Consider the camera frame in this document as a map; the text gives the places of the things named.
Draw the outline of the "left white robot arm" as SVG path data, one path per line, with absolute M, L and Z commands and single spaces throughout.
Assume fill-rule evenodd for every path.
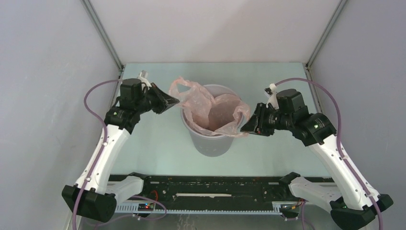
M 106 223 L 118 204 L 132 196 L 143 200 L 151 195 L 151 186 L 134 175 L 109 186 L 111 170 L 140 116 L 149 111 L 159 115 L 178 103 L 178 99 L 163 92 L 155 83 L 144 78 L 131 78 L 121 81 L 119 96 L 104 118 L 85 105 L 101 122 L 102 133 L 81 176 L 74 185 L 65 185 L 62 190 L 61 195 L 74 217 Z

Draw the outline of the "pink plastic trash bag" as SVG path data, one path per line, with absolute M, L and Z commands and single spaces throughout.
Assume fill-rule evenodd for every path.
M 201 84 L 178 77 L 169 95 L 179 99 L 180 115 L 187 128 L 205 137 L 246 137 L 239 131 L 241 122 L 250 118 L 250 106 L 233 93 L 215 96 Z

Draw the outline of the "grey round trash bin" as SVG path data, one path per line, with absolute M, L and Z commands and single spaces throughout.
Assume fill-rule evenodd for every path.
M 225 86 L 209 84 L 204 88 L 218 100 L 209 110 L 208 122 L 202 123 L 200 118 L 188 121 L 185 109 L 181 111 L 181 118 L 198 152 L 217 157 L 230 149 L 234 138 L 245 136 L 239 128 L 249 118 L 250 108 Z

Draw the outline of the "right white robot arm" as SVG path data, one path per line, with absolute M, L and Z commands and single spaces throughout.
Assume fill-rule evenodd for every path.
M 361 175 L 346 151 L 337 145 L 338 132 L 328 117 L 310 113 L 299 91 L 265 91 L 269 95 L 267 103 L 257 104 L 241 132 L 268 137 L 275 130 L 290 131 L 319 158 L 338 188 L 331 191 L 291 172 L 279 181 L 282 199 L 297 197 L 317 205 L 343 230 L 367 226 L 393 204 L 389 195 L 378 193 Z

